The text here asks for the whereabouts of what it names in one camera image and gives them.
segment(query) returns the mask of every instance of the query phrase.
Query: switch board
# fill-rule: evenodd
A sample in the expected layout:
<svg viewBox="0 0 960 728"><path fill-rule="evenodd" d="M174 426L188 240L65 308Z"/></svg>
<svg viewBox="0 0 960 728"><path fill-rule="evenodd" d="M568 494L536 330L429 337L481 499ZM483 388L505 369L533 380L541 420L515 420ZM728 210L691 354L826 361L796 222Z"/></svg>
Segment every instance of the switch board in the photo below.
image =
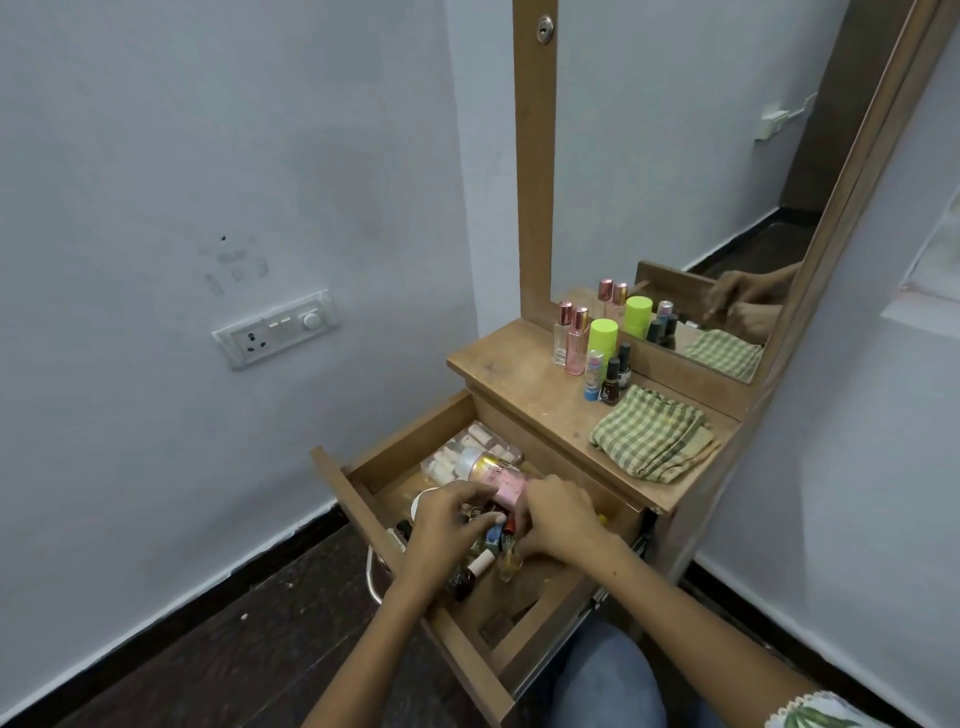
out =
<svg viewBox="0 0 960 728"><path fill-rule="evenodd" d="M213 332L230 367L244 369L340 325L327 290Z"/></svg>

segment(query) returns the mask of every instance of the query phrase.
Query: checkered cloth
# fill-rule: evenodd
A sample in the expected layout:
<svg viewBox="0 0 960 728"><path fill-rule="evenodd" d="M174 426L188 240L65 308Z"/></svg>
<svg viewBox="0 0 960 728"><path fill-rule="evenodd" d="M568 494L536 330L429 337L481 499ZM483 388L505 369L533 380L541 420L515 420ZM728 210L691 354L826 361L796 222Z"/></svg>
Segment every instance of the checkered cloth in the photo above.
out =
<svg viewBox="0 0 960 728"><path fill-rule="evenodd" d="M684 356L725 375L749 382L763 356L763 346L748 344L731 333L715 328L704 331L703 335L687 348Z"/></svg>
<svg viewBox="0 0 960 728"><path fill-rule="evenodd" d="M590 442L628 474L656 483L673 482L718 445L701 410L641 387L627 390Z"/></svg>

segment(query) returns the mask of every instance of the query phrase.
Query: rose gold bottle cap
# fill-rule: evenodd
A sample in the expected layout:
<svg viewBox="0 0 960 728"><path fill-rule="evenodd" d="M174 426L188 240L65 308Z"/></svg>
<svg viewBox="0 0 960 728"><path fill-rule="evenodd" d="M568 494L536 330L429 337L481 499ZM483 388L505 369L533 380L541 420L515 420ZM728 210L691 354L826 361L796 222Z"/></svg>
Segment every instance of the rose gold bottle cap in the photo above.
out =
<svg viewBox="0 0 960 728"><path fill-rule="evenodd" d="M597 298L600 301L609 301L613 295L613 279L600 279L597 286Z"/></svg>
<svg viewBox="0 0 960 728"><path fill-rule="evenodd" d="M578 331L586 331L590 326L590 317L587 315L586 306L578 306L573 309L573 327Z"/></svg>
<svg viewBox="0 0 960 728"><path fill-rule="evenodd" d="M573 323L573 303L564 301L560 304L560 323L569 326Z"/></svg>
<svg viewBox="0 0 960 728"><path fill-rule="evenodd" d="M613 287L613 305L626 305L627 304L627 284L618 283Z"/></svg>

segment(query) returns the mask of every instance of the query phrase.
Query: wooden mirror frame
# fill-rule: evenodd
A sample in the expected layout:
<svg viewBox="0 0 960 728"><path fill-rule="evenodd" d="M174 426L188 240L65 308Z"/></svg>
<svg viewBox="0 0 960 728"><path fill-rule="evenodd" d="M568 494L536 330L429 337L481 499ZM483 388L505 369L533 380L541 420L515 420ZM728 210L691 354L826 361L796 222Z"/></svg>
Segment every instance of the wooden mirror frame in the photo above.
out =
<svg viewBox="0 0 960 728"><path fill-rule="evenodd" d="M563 38L559 0L514 0L516 191L519 227L520 316L553 329L553 173L557 115L557 46ZM553 18L543 45L537 26ZM900 29L856 139L813 234L803 265L750 383L620 332L634 344L633 369L660 384L743 421L780 382L830 274L869 202L900 133L920 100L960 16L960 0L915 0Z"/></svg>

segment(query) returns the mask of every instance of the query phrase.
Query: person's right hand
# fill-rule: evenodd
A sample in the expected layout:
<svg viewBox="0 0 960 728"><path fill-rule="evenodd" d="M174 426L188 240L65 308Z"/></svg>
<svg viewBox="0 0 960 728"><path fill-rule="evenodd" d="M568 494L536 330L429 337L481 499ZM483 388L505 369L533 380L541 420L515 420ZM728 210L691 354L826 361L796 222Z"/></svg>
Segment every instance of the person's right hand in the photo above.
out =
<svg viewBox="0 0 960 728"><path fill-rule="evenodd" d="M584 563L610 536L587 492L555 475L527 483L515 519L514 554L521 560L543 553L584 570Z"/></svg>
<svg viewBox="0 0 960 728"><path fill-rule="evenodd" d="M727 271L704 296L707 317L726 311L734 303L757 301L767 294L769 288L769 281L762 274Z"/></svg>

